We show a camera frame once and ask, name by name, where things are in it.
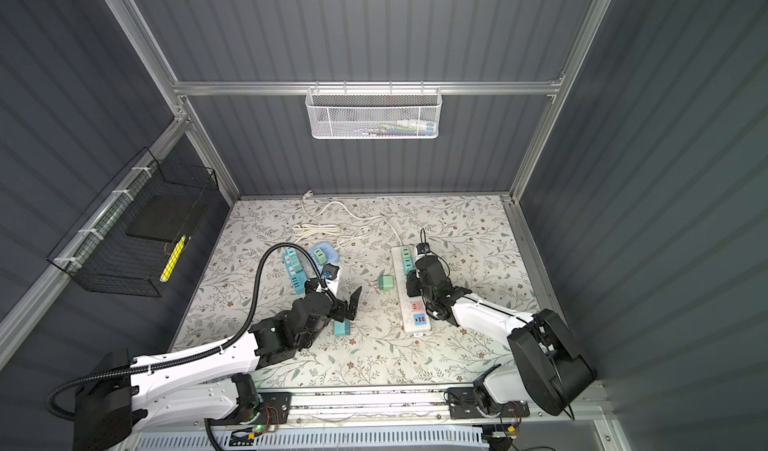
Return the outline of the white long power strip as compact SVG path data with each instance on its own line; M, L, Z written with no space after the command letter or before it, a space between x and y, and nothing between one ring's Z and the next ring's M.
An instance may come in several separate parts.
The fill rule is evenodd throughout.
M423 337L431 332L431 324L426 314L426 309L420 296L410 297L407 292L407 277L404 274L403 260L401 259L401 247L391 249L392 264L395 275L396 289L399 298L399 307L403 319L404 332L412 337Z

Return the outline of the teal power strip with USB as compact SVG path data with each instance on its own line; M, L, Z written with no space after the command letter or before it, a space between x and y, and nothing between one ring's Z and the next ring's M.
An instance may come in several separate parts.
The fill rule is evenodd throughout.
M297 295L305 294L305 283L308 278L300 261L299 255L294 248L287 248L282 255L282 260L288 272L289 279L294 292Z

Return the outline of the blue square socket cube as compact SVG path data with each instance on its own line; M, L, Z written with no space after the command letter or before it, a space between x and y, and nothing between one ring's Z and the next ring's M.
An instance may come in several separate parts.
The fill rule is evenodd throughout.
M340 262L338 251L327 241L317 243L312 246L308 252L319 268L322 268L326 264L338 265Z

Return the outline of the teal plug cube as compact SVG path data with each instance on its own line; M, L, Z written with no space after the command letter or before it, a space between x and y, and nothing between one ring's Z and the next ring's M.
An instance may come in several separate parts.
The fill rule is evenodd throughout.
M403 269L404 269L404 274L405 275L408 275L410 272L412 272L414 270L413 261L411 259L404 259L403 260Z
M335 321L333 323L333 331L337 337L349 336L351 333L351 322L348 320L343 322Z

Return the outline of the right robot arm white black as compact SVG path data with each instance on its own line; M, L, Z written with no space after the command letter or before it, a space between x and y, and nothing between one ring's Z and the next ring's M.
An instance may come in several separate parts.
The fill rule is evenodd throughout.
M485 415L497 417L531 401L549 415L572 416L572 402L596 380L578 341L550 309L529 313L490 303L454 285L433 254L418 257L406 287L430 318L482 334L511 352L512 368L495 365L473 381L474 405Z

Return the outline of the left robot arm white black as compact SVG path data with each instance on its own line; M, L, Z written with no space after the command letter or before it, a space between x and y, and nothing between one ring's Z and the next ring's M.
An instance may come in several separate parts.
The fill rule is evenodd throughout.
M252 372L294 358L331 322L357 316L362 291L339 297L339 266L310 269L314 276L290 309L255 321L252 303L233 336L179 352L112 352L90 374L52 390L46 410L73 422L76 450L106 450L143 428L188 418L222 424L252 419L260 406Z

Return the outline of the floral patterned table mat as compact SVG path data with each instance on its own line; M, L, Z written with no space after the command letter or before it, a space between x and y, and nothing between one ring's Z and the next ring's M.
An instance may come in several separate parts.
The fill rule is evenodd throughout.
M444 322L412 337L403 330L398 294L378 289L393 271L391 249L426 238L448 264L451 281L494 304L533 312L538 303L502 199L490 196L284 199L238 202L172 341L181 350L232 335L257 305L261 320L295 299L271 246L332 243L341 258L342 296L362 288L349 336L324 330L288 361L255 373L264 388L461 383L511 352L492 339Z

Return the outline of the yellow marker pen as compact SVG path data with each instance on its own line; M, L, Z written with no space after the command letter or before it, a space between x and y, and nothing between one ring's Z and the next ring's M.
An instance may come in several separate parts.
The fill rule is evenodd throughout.
M188 238L186 235L182 235L176 245L174 246L168 261L160 275L160 282L167 283L173 275L173 272L178 264L178 261L186 247Z

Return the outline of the pens in white basket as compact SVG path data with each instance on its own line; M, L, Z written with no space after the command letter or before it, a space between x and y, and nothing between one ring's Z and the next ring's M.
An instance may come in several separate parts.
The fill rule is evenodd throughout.
M364 136L433 138L438 135L438 124L420 119L369 122L353 132Z

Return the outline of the black flat pad in basket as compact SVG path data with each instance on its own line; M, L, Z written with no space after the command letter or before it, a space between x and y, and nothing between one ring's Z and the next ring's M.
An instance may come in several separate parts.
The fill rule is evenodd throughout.
M208 205L191 199L157 195L138 212L126 235L162 243L176 243L190 237L208 210Z

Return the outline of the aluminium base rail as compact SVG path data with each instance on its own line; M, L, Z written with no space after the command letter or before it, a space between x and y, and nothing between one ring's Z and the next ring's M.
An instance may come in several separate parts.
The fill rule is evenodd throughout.
M306 426L336 424L388 425L413 423L497 423L514 420L566 420L565 412L551 415L531 400L478 407L470 386L396 385L363 387L236 390L225 380L193 386L152 398L138 408L147 416L136 432L163 427L203 427L206 418L223 422Z

